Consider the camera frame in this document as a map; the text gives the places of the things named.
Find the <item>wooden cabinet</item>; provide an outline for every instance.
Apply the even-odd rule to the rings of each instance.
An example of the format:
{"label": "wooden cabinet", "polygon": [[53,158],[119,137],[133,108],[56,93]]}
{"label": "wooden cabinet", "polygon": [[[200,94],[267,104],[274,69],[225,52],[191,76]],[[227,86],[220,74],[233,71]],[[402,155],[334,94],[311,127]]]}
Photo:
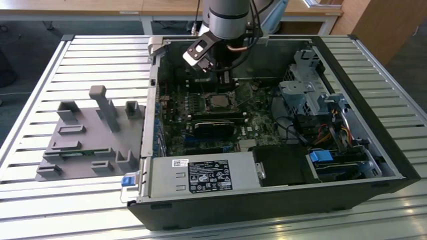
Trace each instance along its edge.
{"label": "wooden cabinet", "polygon": [[427,17],[427,0],[344,0],[332,35],[354,34],[383,65]]}

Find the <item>barcode sticker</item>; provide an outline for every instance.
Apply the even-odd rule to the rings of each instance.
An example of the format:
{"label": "barcode sticker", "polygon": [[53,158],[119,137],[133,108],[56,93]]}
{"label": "barcode sticker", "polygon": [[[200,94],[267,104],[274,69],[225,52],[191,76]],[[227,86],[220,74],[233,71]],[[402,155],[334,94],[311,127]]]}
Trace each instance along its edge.
{"label": "barcode sticker", "polygon": [[173,159],[172,160],[172,167],[187,167],[188,166],[188,159]]}

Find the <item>floor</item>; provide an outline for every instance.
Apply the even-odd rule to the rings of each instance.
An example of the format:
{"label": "floor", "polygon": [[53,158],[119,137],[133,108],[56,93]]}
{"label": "floor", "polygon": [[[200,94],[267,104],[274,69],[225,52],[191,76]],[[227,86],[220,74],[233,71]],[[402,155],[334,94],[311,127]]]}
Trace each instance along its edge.
{"label": "floor", "polygon": [[[0,49],[8,58],[19,79],[0,88],[0,145],[25,105],[29,94],[43,74],[51,56],[64,34],[75,35],[141,35],[137,21],[64,21],[53,22],[48,31],[43,22],[11,21],[8,32],[0,32]],[[184,22],[153,23],[153,33],[160,35],[188,34]],[[399,53],[386,66],[398,82],[422,108],[427,111],[427,21],[419,27]]]}

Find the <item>wooden table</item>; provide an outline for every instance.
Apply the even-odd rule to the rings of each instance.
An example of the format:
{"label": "wooden table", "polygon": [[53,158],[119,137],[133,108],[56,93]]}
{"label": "wooden table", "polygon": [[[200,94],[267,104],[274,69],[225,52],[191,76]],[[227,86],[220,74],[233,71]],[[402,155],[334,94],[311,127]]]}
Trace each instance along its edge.
{"label": "wooden table", "polygon": [[[152,35],[152,21],[191,21],[196,8],[197,0],[0,0],[0,21],[141,21],[144,34]],[[322,22],[319,34],[328,35],[342,14],[290,0],[282,21]]]}
{"label": "wooden table", "polygon": [[[196,8],[197,0],[144,0],[140,18],[144,34],[153,34],[152,21],[192,21]],[[304,0],[290,0],[282,22],[323,22],[319,35],[328,35],[342,15],[340,9],[312,9],[307,7]]]}
{"label": "wooden table", "polygon": [[0,20],[140,20],[144,0],[0,0]]}

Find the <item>blue tab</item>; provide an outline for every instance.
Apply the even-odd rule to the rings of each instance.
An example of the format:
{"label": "blue tab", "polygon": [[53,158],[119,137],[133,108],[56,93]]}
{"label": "blue tab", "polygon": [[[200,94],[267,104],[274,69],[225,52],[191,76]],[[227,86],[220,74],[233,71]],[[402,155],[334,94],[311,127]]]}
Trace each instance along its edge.
{"label": "blue tab", "polygon": [[331,152],[328,150],[312,151],[312,153],[310,153],[310,158],[314,163],[334,161]]}
{"label": "blue tab", "polygon": [[121,178],[121,187],[131,187],[135,185],[135,176],[124,176]]}

